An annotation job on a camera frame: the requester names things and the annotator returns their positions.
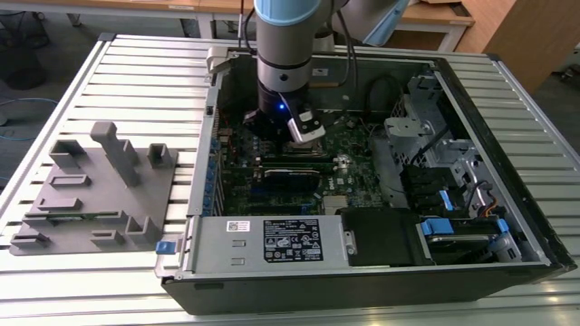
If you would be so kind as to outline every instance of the gray plastic stand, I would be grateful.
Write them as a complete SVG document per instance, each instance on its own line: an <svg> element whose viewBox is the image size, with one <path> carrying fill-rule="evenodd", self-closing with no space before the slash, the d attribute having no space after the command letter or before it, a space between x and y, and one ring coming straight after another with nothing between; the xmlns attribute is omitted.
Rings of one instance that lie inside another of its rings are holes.
<svg viewBox="0 0 580 326"><path fill-rule="evenodd" d="M13 255L155 249L173 181L177 151L165 144L133 149L112 122L96 122L103 148L57 141L55 160L32 210L11 241Z"/></svg>

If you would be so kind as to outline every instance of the wooden desk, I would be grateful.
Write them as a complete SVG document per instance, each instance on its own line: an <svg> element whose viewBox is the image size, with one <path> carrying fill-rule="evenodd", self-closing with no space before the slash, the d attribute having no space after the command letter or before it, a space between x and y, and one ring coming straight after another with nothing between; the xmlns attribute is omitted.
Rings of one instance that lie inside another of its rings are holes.
<svg viewBox="0 0 580 326"><path fill-rule="evenodd" d="M195 19L204 39L213 38L216 20L239 21L239 6L240 0L0 0L4 10ZM245 0L245 13L252 7L253 0ZM396 29L444 33L439 50L452 52L472 25L473 18L457 16L449 6L419 3L407 8Z"/></svg>
<svg viewBox="0 0 580 326"><path fill-rule="evenodd" d="M253 1L245 0L245 13L252 8ZM199 0L199 7L196 8L196 11L205 11L207 15L211 15L211 21L229 20L237 22L239 10L240 0ZM443 33L445 36L440 41L439 48L435 50L453 52L467 27L473 26L473 24L475 19L457 16L448 5L417 3L407 8L396 30ZM201 37L211 38L212 34L204 35L203 33Z"/></svg>
<svg viewBox="0 0 580 326"><path fill-rule="evenodd" d="M463 0L477 19L460 52L495 53L529 93L580 41L579 0Z"/></svg>

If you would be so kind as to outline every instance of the power supply label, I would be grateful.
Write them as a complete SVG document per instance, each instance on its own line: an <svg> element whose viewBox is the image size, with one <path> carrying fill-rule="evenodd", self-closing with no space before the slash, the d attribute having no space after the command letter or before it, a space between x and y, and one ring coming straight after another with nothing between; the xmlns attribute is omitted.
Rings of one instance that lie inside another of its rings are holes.
<svg viewBox="0 0 580 326"><path fill-rule="evenodd" d="M319 220L264 220L264 259L268 263L324 260Z"/></svg>

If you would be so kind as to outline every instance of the barcode sticker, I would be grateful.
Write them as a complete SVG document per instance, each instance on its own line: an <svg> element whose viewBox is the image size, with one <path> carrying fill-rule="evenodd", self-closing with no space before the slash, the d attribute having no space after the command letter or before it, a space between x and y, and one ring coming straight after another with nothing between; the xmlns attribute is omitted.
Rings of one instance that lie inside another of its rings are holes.
<svg viewBox="0 0 580 326"><path fill-rule="evenodd" d="M227 232L249 232L251 222L249 221L228 221Z"/></svg>
<svg viewBox="0 0 580 326"><path fill-rule="evenodd" d="M328 69L323 69L323 68L312 69L312 76L328 76Z"/></svg>

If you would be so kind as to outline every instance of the slotted metal surface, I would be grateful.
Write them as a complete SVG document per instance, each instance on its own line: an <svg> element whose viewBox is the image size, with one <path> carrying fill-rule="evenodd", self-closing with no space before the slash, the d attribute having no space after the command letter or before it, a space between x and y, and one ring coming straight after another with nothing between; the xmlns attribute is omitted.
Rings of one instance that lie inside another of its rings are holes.
<svg viewBox="0 0 580 326"><path fill-rule="evenodd" d="M52 164L49 144L56 139L77 139L95 145L87 129L95 120L116 121L119 133L135 147L167 143L180 150L164 232L183 232L208 90L205 53L219 44L233 45L229 41L127 35L97 44L0 197L0 325L493 325L505 321L575 325L580 319L577 270L471 303L197 317L183 312L160 287L155 252L39 257L8 253L9 237L19 231L40 190L37 183ZM359 52L433 56L433 52L368 48ZM575 153L500 63L476 54L437 56L449 61L567 248L580 256ZM165 259L164 265L173 268L177 257Z"/></svg>

